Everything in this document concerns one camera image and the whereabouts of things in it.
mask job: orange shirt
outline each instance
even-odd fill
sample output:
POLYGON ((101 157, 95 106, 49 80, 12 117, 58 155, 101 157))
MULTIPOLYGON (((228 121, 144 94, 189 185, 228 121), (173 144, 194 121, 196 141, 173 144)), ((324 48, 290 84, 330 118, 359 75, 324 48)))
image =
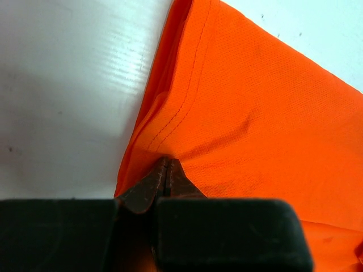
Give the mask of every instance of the orange shirt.
POLYGON ((363 95, 219 0, 175 0, 115 195, 162 155, 208 197, 279 198, 315 271, 362 271, 363 95))

